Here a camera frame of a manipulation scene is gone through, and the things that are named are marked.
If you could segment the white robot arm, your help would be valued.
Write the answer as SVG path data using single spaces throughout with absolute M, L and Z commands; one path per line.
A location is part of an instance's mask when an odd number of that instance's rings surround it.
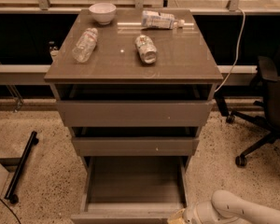
M 177 211 L 168 224 L 280 224 L 280 211 L 246 201 L 220 189 L 209 201 L 196 203 Z

